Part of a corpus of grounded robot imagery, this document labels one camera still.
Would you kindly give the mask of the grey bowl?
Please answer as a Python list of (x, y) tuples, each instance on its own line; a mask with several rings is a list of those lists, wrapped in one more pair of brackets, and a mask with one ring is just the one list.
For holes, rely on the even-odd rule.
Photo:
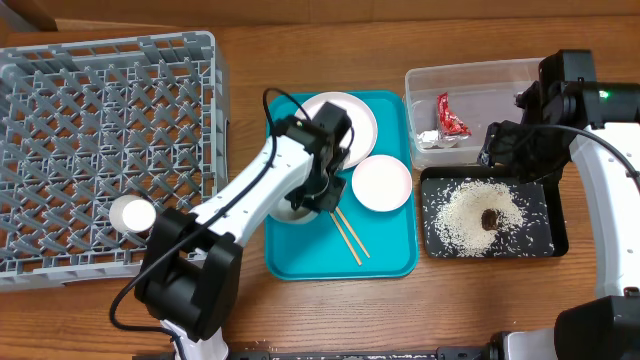
[(269, 215), (281, 223), (302, 225), (314, 220), (318, 216), (318, 213), (303, 206), (293, 209), (291, 202), (282, 198)]

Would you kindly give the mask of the small pink bowl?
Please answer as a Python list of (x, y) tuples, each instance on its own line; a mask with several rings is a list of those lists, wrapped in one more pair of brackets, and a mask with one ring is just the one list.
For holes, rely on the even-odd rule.
[(408, 168), (397, 158), (374, 155), (359, 163), (352, 175), (356, 199), (375, 212), (390, 212), (403, 206), (412, 194)]

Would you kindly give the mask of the brown food scrap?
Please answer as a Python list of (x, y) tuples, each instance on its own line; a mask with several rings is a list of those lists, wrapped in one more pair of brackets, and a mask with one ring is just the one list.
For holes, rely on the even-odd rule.
[(502, 226), (502, 212), (497, 209), (484, 210), (481, 225), (485, 231), (498, 231)]

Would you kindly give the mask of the red snack wrapper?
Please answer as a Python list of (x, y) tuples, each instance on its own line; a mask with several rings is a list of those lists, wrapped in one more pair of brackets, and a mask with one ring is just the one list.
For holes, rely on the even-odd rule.
[(439, 131), (443, 136), (471, 136), (469, 127), (451, 110), (447, 92), (437, 97)]

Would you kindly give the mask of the white cup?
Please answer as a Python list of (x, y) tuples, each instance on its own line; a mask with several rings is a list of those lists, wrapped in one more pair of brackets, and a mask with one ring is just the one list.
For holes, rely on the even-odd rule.
[(117, 198), (111, 204), (108, 213), (111, 225), (119, 233), (140, 233), (149, 230), (156, 216), (151, 202), (134, 195)]

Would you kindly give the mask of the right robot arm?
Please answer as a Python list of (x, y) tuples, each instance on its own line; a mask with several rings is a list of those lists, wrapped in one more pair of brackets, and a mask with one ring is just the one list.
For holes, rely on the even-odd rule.
[(636, 359), (639, 356), (639, 86), (596, 78), (588, 50), (560, 50), (517, 95), (520, 122), (492, 123), (477, 161), (522, 182), (579, 171), (594, 235), (595, 300), (551, 328), (503, 332), (491, 359)]

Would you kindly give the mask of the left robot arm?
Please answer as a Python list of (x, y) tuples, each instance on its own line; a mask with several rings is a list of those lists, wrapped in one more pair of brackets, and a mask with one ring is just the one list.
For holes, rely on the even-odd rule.
[(187, 213), (169, 208), (155, 220), (140, 272), (114, 298), (111, 324), (142, 332), (116, 317), (128, 293), (160, 320), (176, 359), (226, 359), (222, 327), (236, 302), (244, 248), (283, 200), (292, 210), (332, 213), (346, 181), (337, 176), (354, 129), (347, 111), (323, 103), (313, 116), (267, 121), (256, 158), (222, 191)]

